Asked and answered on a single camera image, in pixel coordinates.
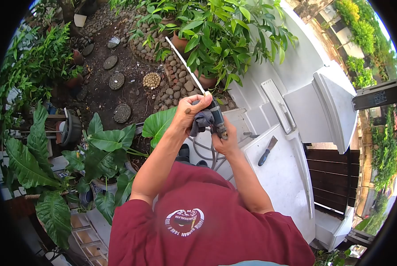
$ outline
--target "wooden gate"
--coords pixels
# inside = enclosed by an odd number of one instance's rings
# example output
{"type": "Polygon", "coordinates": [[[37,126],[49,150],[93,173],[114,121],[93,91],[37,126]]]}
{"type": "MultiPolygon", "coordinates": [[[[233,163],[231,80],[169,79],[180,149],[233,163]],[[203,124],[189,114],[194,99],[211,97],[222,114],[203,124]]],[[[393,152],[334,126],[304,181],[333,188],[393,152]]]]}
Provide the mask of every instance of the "wooden gate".
{"type": "Polygon", "coordinates": [[[359,150],[340,155],[337,150],[308,149],[306,158],[311,174],[315,209],[343,219],[347,206],[354,207],[359,177],[359,150]]]}

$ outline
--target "blue handle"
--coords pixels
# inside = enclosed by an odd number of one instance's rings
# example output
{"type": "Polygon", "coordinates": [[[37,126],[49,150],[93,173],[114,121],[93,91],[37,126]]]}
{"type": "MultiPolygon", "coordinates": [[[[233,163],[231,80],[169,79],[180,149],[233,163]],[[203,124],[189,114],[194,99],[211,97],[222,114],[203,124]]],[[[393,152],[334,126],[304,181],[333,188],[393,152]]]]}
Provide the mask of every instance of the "blue handle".
{"type": "Polygon", "coordinates": [[[268,158],[268,154],[270,153],[270,150],[266,149],[265,153],[260,157],[258,166],[262,166],[263,163],[266,161],[266,158],[268,158]]]}

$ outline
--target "grey cloth rag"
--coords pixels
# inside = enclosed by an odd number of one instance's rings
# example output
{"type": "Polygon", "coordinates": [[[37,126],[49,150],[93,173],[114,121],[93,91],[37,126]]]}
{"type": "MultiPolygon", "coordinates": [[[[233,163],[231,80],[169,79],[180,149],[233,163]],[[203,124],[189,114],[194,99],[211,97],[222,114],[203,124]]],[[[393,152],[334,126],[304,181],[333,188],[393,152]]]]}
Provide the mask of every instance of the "grey cloth rag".
{"type": "MultiPolygon", "coordinates": [[[[196,100],[192,105],[196,105],[200,102],[196,100]]],[[[203,109],[196,114],[194,121],[192,122],[192,128],[190,131],[190,137],[196,137],[199,132],[205,132],[206,127],[212,125],[215,122],[215,118],[209,109],[203,109]]]]}

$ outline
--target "foot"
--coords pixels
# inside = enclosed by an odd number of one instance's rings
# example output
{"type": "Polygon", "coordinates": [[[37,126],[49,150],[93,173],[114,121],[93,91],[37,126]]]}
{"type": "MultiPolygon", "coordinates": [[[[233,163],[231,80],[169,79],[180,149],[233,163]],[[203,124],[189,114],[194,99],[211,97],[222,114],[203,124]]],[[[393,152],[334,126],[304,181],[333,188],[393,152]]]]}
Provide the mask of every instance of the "foot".
{"type": "Polygon", "coordinates": [[[179,149],[178,156],[183,156],[183,157],[190,157],[190,147],[188,144],[184,143],[179,149]]]}
{"type": "Polygon", "coordinates": [[[207,165],[207,162],[206,162],[205,160],[201,160],[201,161],[199,161],[199,162],[196,164],[196,166],[199,166],[199,165],[209,167],[209,166],[207,165]]]}

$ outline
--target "hand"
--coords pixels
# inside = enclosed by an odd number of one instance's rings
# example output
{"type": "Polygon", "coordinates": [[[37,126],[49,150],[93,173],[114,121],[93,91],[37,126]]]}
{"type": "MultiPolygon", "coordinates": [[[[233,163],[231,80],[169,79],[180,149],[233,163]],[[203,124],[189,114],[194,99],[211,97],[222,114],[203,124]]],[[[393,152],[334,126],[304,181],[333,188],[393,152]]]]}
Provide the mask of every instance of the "hand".
{"type": "Polygon", "coordinates": [[[186,136],[190,135],[192,122],[194,121],[196,114],[208,107],[211,103],[211,95],[204,97],[203,95],[196,94],[181,99],[170,127],[181,132],[186,138],[186,136]],[[200,100],[200,102],[196,105],[191,105],[192,102],[196,100],[200,100]]]}
{"type": "Polygon", "coordinates": [[[220,139],[216,133],[212,134],[213,147],[219,153],[222,153],[227,159],[241,154],[237,143],[237,129],[223,116],[225,127],[227,128],[228,139],[220,139]]]}

